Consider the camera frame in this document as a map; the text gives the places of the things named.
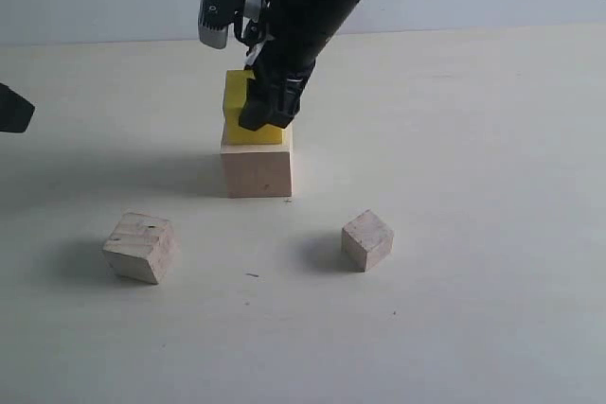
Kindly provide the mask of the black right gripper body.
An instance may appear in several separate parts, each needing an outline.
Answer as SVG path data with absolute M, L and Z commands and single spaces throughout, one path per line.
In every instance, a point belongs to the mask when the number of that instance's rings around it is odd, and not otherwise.
M 247 65 L 266 76 L 304 79 L 331 39 L 331 0 L 262 0 L 243 32 Z

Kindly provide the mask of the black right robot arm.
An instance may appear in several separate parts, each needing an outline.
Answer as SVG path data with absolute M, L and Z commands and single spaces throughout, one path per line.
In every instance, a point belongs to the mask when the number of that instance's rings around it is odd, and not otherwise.
M 361 0 L 269 0 L 258 30 L 264 40 L 253 49 L 239 116 L 249 131 L 286 128 L 298 114 L 300 98 L 316 59 Z

